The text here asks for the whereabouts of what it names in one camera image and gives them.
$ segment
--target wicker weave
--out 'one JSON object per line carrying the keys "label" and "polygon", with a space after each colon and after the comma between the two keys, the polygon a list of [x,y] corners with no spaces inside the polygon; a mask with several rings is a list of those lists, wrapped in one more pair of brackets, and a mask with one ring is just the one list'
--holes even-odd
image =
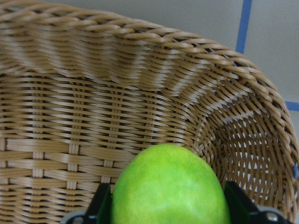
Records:
{"label": "wicker weave", "polygon": [[298,144],[274,85],[201,36],[117,14],[0,0],[0,222],[86,209],[141,150],[171,142],[294,219]]}

